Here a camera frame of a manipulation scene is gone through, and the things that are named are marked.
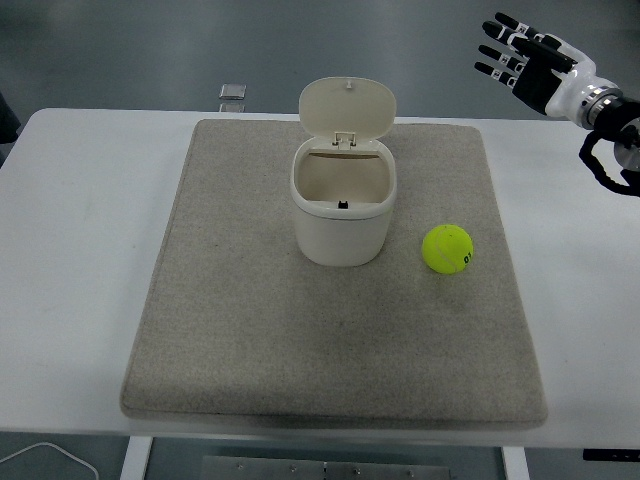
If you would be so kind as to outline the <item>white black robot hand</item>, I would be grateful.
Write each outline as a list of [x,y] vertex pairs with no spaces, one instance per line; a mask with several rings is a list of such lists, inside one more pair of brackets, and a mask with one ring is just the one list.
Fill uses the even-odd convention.
[[479,46],[480,53],[493,63],[477,62],[476,70],[505,85],[542,115],[577,122],[584,98],[604,85],[596,78],[592,60],[552,34],[501,12],[485,21],[482,29],[506,50]]

